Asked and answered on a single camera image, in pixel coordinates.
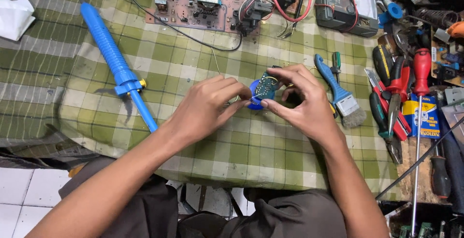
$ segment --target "screwdriver shaft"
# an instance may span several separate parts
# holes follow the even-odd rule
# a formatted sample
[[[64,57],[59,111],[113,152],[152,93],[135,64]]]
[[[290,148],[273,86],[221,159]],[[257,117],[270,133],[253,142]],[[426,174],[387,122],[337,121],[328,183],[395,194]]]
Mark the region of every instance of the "screwdriver shaft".
[[[418,105],[418,117],[417,117],[417,146],[416,146],[416,162],[420,157],[421,150],[421,125],[422,125],[422,96],[419,96]],[[414,196],[413,196],[413,219],[411,222],[411,237],[414,237],[414,231],[416,229],[416,209],[417,209],[417,185],[419,180],[419,165],[416,167],[414,176]]]

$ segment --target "tissue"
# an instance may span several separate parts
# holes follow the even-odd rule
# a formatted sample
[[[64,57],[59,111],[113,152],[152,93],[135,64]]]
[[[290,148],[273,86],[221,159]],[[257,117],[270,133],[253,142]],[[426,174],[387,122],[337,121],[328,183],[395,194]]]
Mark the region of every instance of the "tissue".
[[[28,0],[0,0],[0,36],[18,41],[34,21]]]

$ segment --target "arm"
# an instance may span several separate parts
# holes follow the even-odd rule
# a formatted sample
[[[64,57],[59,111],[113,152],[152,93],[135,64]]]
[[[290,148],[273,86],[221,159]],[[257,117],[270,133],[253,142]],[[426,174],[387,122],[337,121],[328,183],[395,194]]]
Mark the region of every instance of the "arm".
[[[224,104],[237,95],[245,100],[224,109]],[[191,87],[158,130],[59,202],[26,237],[100,236],[161,164],[210,135],[249,104],[249,98],[246,86],[220,75]]]
[[[351,157],[345,135],[333,119],[323,86],[301,64],[283,69],[271,68],[268,73],[278,76],[283,84],[294,85],[284,90],[283,101],[289,93],[295,92],[300,95],[302,103],[294,109],[288,109],[273,100],[265,99],[261,105],[322,146],[330,188],[345,217],[348,237],[389,237],[385,218]]]

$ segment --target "person's right hand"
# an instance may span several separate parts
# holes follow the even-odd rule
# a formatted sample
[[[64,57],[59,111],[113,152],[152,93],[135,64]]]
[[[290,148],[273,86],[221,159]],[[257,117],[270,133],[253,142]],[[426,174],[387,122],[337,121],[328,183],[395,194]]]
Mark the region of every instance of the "person's right hand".
[[[267,73],[279,79],[287,87],[282,93],[282,101],[286,101],[290,93],[298,93],[302,103],[289,109],[271,99],[263,99],[261,105],[271,112],[287,120],[307,137],[325,146],[334,137],[344,137],[333,117],[324,87],[303,65],[284,68],[269,68]]]

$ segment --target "red screwdriver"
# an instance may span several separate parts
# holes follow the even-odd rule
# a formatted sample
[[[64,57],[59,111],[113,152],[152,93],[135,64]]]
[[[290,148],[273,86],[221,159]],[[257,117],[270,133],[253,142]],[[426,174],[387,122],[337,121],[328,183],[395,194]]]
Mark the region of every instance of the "red screwdriver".
[[[416,85],[413,89],[414,94],[419,97],[418,116],[417,116],[417,146],[416,146],[416,161],[419,160],[419,150],[421,148],[421,125],[422,125],[422,97],[428,94],[429,87],[427,86],[427,77],[429,76],[430,68],[432,67],[432,57],[427,48],[420,48],[414,55],[414,74],[416,76]],[[419,177],[419,166],[416,167],[416,175],[414,178],[414,197],[413,197],[413,220],[411,223],[411,237],[414,237],[416,226],[416,209],[417,209],[417,182]]]

